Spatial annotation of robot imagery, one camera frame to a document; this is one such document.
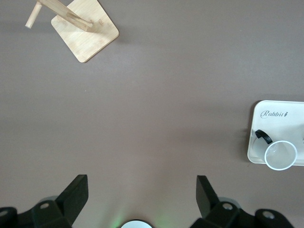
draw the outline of black handle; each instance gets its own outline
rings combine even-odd
[[[262,130],[257,130],[257,131],[256,131],[256,136],[257,136],[258,139],[261,138],[261,137],[262,137],[263,139],[265,139],[265,141],[266,141],[267,144],[272,143],[272,140],[271,140],[271,138],[269,137],[269,135],[266,134],[265,132],[263,132]]]

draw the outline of wooden dowel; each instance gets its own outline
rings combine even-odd
[[[37,2],[33,11],[32,11],[32,13],[31,13],[31,15],[30,15],[30,17],[29,17],[29,19],[28,19],[28,21],[27,21],[27,23],[26,23],[26,25],[25,25],[25,27],[31,28],[33,26],[38,14],[41,10],[41,7],[42,7],[42,4],[40,2]]]
[[[93,26],[92,22],[80,18],[68,7],[63,5],[59,0],[37,0],[37,1],[39,1],[42,5],[51,9],[58,16],[67,20],[76,27],[82,29],[83,31],[87,31],[89,28]]]

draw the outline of cup rim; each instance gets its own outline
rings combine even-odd
[[[291,145],[291,146],[293,147],[294,151],[295,151],[295,157],[294,157],[293,162],[292,162],[290,165],[288,165],[288,166],[286,166],[286,167],[284,167],[284,168],[281,168],[281,169],[277,169],[277,168],[272,167],[271,165],[269,165],[269,163],[268,163],[268,161],[267,161],[267,158],[266,158],[266,155],[267,155],[267,152],[268,152],[269,148],[270,148],[271,146],[273,146],[274,144],[276,144],[276,143],[287,143],[287,144]],[[295,163],[297,157],[298,157],[298,150],[296,149],[296,147],[295,147],[295,145],[294,145],[293,143],[291,143],[290,141],[286,141],[286,140],[278,140],[278,141],[275,141],[275,142],[272,142],[271,144],[269,144],[269,146],[268,146],[267,149],[265,150],[264,161],[265,161],[266,165],[267,165],[269,168],[271,168],[271,169],[273,169],[273,170],[276,170],[276,171],[281,171],[281,170],[286,170],[286,169],[290,168],[290,167]]]

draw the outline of wooden stand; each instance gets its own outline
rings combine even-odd
[[[74,0],[67,7],[58,0],[36,1],[26,27],[31,28],[41,6],[47,6],[57,14],[51,24],[79,62],[88,61],[119,35],[97,0]]]

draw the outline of metal screw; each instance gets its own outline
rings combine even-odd
[[[223,208],[225,208],[226,210],[232,210],[233,206],[230,203],[224,203]]]
[[[49,207],[48,203],[44,203],[44,204],[40,205],[40,209],[45,209],[45,208],[48,208],[48,207]]]
[[[5,216],[7,213],[8,213],[7,210],[4,210],[4,211],[0,212],[0,217]]]
[[[273,213],[271,213],[270,211],[267,211],[267,210],[265,210],[265,211],[263,212],[263,215],[264,215],[265,218],[267,218],[267,219],[274,219],[274,218],[275,218],[275,215],[274,215]]]

